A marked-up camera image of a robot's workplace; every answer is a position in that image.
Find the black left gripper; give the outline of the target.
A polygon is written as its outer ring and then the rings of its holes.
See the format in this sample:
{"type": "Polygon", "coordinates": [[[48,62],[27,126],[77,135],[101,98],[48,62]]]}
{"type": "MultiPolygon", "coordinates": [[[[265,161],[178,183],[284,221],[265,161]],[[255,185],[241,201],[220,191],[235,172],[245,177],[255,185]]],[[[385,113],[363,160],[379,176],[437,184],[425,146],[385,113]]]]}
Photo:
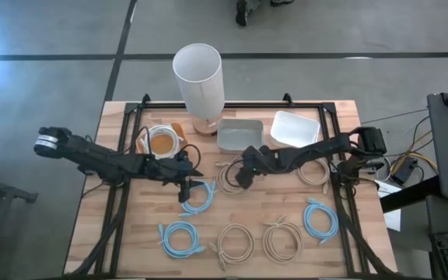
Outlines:
{"type": "Polygon", "coordinates": [[[164,182],[180,183],[178,201],[186,202],[191,196],[191,188],[204,184],[200,180],[185,180],[186,177],[203,177],[204,174],[192,169],[192,162],[189,160],[188,152],[178,152],[172,158],[157,159],[150,156],[145,162],[145,175],[152,180],[161,180],[164,182]]]}

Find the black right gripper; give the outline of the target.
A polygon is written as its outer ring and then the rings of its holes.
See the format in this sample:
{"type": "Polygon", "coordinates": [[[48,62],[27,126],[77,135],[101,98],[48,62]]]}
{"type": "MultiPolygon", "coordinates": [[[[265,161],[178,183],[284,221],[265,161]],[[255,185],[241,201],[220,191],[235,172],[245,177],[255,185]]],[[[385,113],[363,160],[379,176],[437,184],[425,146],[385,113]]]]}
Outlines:
{"type": "Polygon", "coordinates": [[[251,186],[253,174],[270,174],[277,171],[275,153],[267,145],[263,145],[259,149],[251,145],[242,152],[241,158],[243,167],[240,168],[235,179],[243,189],[248,189],[251,186]]]}

